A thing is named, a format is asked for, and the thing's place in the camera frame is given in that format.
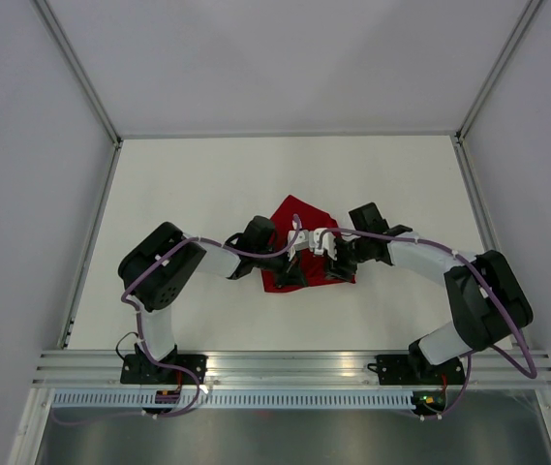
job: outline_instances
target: vent grille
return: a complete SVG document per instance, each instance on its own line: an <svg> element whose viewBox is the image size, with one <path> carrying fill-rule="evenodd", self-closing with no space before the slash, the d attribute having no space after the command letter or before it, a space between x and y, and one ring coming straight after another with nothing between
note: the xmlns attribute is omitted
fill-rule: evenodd
<svg viewBox="0 0 551 465"><path fill-rule="evenodd" d="M193 399L193 388L180 395L177 407ZM156 391L144 389L58 389L53 407L140 407L161 408ZM413 392L354 390L218 390L201 394L197 405L210 409L261 410L410 410Z"/></svg>

